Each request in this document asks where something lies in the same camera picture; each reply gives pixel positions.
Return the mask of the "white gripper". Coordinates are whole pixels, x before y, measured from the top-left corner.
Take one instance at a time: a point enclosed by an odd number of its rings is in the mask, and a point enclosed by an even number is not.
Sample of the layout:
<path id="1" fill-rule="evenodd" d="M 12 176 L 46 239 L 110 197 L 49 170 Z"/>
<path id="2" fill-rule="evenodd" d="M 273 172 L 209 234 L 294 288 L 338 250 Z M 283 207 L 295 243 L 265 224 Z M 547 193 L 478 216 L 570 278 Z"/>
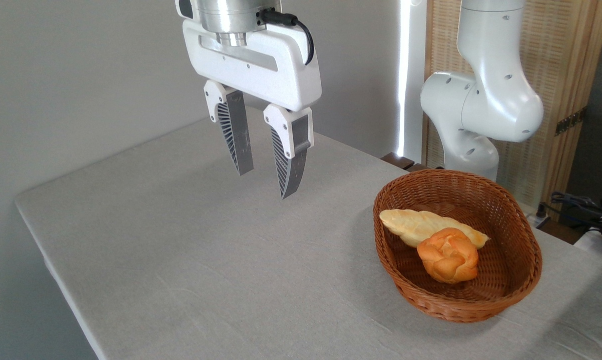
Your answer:
<path id="1" fill-rule="evenodd" d="M 218 43 L 213 32 L 186 19 L 183 35 L 196 73 L 210 79 L 203 87 L 209 116 L 220 125 L 238 174 L 254 169 L 245 92 L 273 103 L 263 113 L 271 130 L 281 198 L 295 193 L 307 151 L 314 145 L 308 107 L 322 94 L 318 57 L 308 61 L 306 33 L 297 27 L 269 25 L 249 32 L 244 47 L 232 47 Z"/>

